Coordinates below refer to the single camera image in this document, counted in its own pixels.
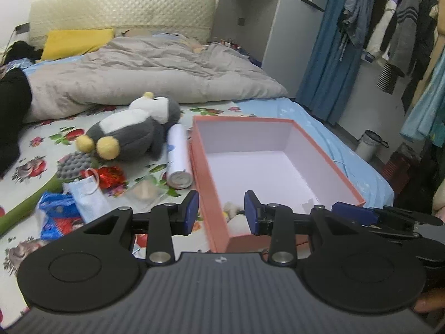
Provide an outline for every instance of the bed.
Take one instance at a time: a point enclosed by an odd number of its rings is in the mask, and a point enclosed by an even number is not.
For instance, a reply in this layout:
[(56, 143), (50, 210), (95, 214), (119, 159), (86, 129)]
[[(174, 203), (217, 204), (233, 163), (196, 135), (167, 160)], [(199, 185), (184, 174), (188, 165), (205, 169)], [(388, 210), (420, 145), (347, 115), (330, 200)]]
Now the bed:
[[(55, 29), (103, 29), (114, 28), (117, 35), (131, 28), (147, 28), (153, 33), (180, 33), (199, 42), (206, 42), (210, 37), (215, 0), (42, 0), (32, 5), (30, 12), (30, 42), (42, 47), (46, 34)], [(223, 57), (237, 53), (229, 48), (215, 46)], [(76, 64), (79, 59), (69, 58), (64, 61), (36, 64), (25, 74), (32, 81), (33, 76), (41, 77), (54, 72), (64, 71), (66, 66)], [(244, 59), (242, 64), (250, 64)], [(248, 66), (256, 77), (261, 74), (257, 68)], [(224, 94), (202, 95), (194, 102), (181, 101), (181, 123), (191, 128), (194, 115), (232, 115), (279, 117), (294, 119), (299, 123), (336, 162), (349, 177), (366, 200), (368, 207), (382, 207), (392, 204), (393, 193), (388, 183), (366, 162), (344, 145), (321, 123), (310, 117), (298, 104), (282, 97), (286, 93), (277, 89), (271, 95), (262, 95), (264, 84), (275, 84), (270, 78), (262, 77), (262, 88), (248, 99), (233, 102)], [(57, 164), (64, 157), (75, 151), (74, 140), (91, 125), (113, 112), (126, 109), (131, 100), (102, 100), (101, 105), (91, 102), (75, 104), (79, 111), (64, 111), (61, 116), (35, 114), (26, 125), (21, 135), (19, 160), (0, 180), (0, 216), (24, 202), (36, 190), (49, 182), (55, 175)], [(131, 163), (119, 163), (123, 168), (126, 182), (106, 192), (113, 207), (125, 205), (125, 192), (143, 177), (150, 177), (159, 184), (165, 182), (166, 153), (157, 161), (148, 157)], [(170, 189), (164, 202), (181, 202), (188, 190)], [(8, 327), (26, 310), (16, 283), (16, 271), (23, 258), (46, 242), (39, 239), (40, 227), (35, 215), (23, 220), (0, 237), (0, 252), (3, 253), (3, 270), (0, 270), (0, 324)], [(134, 254), (143, 257), (146, 236), (138, 235)], [(195, 223), (192, 235), (174, 237), (175, 254), (181, 251), (206, 251), (208, 245), (203, 221)]]

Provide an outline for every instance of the blue face mask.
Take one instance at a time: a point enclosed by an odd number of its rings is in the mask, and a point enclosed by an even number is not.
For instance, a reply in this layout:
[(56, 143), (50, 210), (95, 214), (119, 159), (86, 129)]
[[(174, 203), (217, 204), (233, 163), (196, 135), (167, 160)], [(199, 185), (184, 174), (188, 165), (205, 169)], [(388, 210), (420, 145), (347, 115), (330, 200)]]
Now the blue face mask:
[(70, 182), (66, 186), (73, 195), (76, 207), (86, 224), (111, 211), (110, 204), (100, 190), (94, 176)]

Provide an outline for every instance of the orange box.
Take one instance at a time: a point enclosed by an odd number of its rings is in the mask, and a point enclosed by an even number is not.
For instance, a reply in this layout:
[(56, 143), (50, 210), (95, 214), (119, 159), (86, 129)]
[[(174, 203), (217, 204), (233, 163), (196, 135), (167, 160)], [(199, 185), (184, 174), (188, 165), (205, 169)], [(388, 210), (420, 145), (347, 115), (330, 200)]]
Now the orange box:
[[(295, 213), (308, 214), (314, 204), (331, 209), (338, 201), (365, 203), (332, 159), (290, 119), (195, 116), (190, 151), (213, 252), (269, 247), (268, 236), (231, 235), (228, 230), (222, 204), (242, 207), (246, 190), (262, 203), (280, 203)], [(305, 241), (306, 236), (297, 236), (298, 243)]]

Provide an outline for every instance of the quilted cream headboard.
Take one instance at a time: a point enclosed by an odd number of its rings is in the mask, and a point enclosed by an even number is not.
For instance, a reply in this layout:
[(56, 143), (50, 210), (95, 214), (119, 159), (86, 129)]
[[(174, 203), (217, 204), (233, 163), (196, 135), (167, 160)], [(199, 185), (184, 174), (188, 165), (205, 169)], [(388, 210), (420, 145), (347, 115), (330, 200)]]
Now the quilted cream headboard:
[(30, 42), (43, 48), (50, 30), (131, 28), (179, 32), (205, 43), (216, 0), (39, 0), (29, 13)]

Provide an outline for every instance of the trash can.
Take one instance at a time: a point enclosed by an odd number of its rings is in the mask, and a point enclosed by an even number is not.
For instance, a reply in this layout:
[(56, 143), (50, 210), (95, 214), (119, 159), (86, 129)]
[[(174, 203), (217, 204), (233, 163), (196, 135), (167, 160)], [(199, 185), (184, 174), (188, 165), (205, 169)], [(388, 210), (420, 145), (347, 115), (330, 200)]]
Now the trash can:
[(376, 132), (367, 129), (361, 136), (355, 153), (357, 153), (359, 157), (364, 159), (366, 162), (369, 162), (380, 146), (386, 148), (389, 147), (388, 143), (385, 142)]

